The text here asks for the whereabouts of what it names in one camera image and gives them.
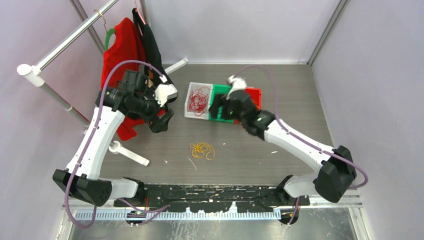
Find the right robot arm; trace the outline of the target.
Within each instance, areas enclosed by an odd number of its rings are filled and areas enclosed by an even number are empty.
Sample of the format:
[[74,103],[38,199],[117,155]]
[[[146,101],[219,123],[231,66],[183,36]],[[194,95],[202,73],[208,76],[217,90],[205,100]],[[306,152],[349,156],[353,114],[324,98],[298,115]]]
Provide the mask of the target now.
[[277,186],[277,198],[283,205],[315,194],[337,203],[357,177],[346,147],[334,148],[301,134],[274,113],[258,109],[244,90],[216,94],[209,113],[214,118],[237,120],[250,135],[281,147],[313,169],[310,174],[288,175]]

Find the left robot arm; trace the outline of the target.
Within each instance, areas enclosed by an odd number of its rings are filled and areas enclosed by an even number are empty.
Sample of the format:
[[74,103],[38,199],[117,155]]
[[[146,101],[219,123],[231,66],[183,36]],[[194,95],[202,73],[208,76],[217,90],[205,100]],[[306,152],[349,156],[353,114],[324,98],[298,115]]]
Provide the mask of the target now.
[[143,120],[153,133],[168,130],[174,112],[167,102],[178,91],[165,75],[160,76],[158,85],[148,87],[146,81],[143,73],[126,70],[115,86],[99,92],[93,118],[77,152],[65,169],[56,169],[52,176],[65,193],[65,206],[69,206],[70,198],[96,207],[109,200],[124,199],[135,207],[145,202],[147,193],[142,181],[99,176],[113,137],[126,117]]

